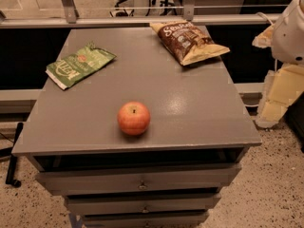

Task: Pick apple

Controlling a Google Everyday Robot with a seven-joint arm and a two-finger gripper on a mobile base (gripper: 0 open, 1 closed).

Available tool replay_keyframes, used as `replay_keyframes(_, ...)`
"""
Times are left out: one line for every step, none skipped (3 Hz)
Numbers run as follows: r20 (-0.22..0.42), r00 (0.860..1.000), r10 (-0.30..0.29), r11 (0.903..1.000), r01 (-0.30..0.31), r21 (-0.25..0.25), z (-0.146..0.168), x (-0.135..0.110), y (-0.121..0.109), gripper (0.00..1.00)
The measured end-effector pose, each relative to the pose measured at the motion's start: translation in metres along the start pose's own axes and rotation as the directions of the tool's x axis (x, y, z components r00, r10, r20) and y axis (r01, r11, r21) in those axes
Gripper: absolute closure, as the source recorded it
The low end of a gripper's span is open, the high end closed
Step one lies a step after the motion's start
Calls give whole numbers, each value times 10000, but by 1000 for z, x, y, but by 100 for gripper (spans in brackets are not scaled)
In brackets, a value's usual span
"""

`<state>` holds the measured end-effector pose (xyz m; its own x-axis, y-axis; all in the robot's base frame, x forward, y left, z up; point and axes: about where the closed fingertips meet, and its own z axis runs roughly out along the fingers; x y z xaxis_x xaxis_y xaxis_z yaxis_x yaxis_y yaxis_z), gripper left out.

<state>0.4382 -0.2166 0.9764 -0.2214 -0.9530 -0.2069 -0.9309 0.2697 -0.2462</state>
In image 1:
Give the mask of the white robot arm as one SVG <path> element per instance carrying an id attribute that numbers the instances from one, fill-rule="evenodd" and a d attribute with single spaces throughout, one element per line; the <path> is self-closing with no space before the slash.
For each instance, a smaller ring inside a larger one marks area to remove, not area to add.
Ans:
<path id="1" fill-rule="evenodd" d="M 304 64 L 304 0 L 292 0 L 275 22 L 272 55 L 282 63 Z"/>

